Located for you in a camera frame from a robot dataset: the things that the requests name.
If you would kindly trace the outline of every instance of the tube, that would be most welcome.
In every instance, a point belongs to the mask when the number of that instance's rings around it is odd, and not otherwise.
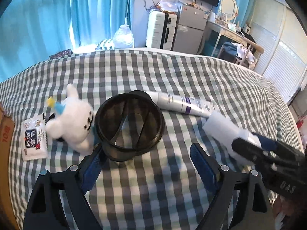
[[[149,91],[147,93],[160,109],[200,117],[209,117],[214,110],[212,102],[167,93]]]

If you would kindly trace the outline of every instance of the bed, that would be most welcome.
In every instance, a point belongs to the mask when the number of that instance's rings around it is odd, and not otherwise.
[[[65,143],[53,141],[47,159],[23,162],[19,147],[21,122],[42,113],[48,118],[52,111],[46,99],[54,96],[63,100],[69,83],[95,110],[111,96],[131,90],[212,101],[216,110],[238,126],[302,150],[294,119],[272,83],[244,67],[211,57],[147,48],[73,54],[40,62],[0,84],[0,101],[16,124],[9,184],[20,228],[40,171],[64,171],[83,159]],[[190,160],[192,143],[200,143],[219,164],[244,169],[205,135],[205,119],[168,111],[163,111],[163,116],[166,127],[157,148],[121,164],[108,162],[95,187],[86,194],[104,229],[195,229],[210,197]],[[76,229],[65,194],[61,198],[69,226]],[[234,193],[225,226],[236,200]]]

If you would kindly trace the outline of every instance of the plush toy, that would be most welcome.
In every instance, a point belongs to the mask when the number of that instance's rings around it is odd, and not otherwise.
[[[47,135],[53,139],[62,138],[75,151],[90,155],[94,149],[94,122],[92,106],[80,100],[78,91],[72,84],[66,88],[67,98],[62,103],[50,97],[47,105],[55,109],[55,118],[46,124]]]

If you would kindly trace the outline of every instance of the blue gripper pad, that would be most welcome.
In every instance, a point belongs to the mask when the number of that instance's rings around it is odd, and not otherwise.
[[[262,149],[264,149],[266,151],[271,151],[271,150],[275,151],[277,149],[277,145],[276,145],[274,140],[266,138],[266,137],[259,135],[257,133],[253,133],[253,134],[258,137]]]
[[[217,161],[208,156],[199,144],[191,145],[190,156],[201,180],[204,183],[205,189],[215,193],[219,189],[216,177],[219,175],[219,164]]]
[[[79,173],[79,178],[81,179],[81,190],[84,194],[94,187],[106,159],[107,156],[99,145],[96,147],[92,155],[88,157],[86,163],[88,168]]]

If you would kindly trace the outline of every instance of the round mirror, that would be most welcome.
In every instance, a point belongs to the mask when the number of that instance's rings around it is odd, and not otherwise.
[[[235,0],[222,0],[221,12],[227,15],[227,21],[231,21],[235,18],[237,11],[237,2]]]

